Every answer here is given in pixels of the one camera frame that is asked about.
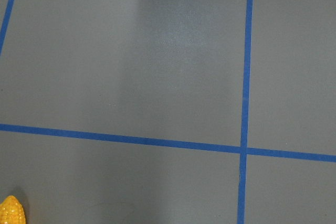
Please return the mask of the yellow toy corn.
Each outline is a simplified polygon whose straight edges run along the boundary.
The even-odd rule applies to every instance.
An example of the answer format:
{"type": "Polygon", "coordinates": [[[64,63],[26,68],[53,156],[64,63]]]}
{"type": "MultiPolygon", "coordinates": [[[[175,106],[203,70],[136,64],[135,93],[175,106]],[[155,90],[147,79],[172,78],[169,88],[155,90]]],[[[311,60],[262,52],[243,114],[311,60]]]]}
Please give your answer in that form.
{"type": "Polygon", "coordinates": [[[1,203],[2,224],[26,224],[26,217],[21,203],[15,196],[8,196],[1,203]]]}

